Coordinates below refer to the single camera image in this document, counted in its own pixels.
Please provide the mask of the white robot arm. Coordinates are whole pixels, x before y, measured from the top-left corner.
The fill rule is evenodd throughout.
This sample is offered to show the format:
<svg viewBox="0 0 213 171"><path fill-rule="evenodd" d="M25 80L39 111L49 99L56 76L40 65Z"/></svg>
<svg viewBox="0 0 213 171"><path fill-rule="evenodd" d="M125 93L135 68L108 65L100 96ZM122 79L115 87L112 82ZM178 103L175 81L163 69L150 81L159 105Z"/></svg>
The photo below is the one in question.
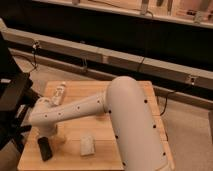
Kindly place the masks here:
<svg viewBox="0 0 213 171"><path fill-rule="evenodd" d="M39 99L29 122L44 137L61 121L107 113L124 171L172 171L145 90L128 76L113 79L105 91L65 105L51 107Z"/></svg>

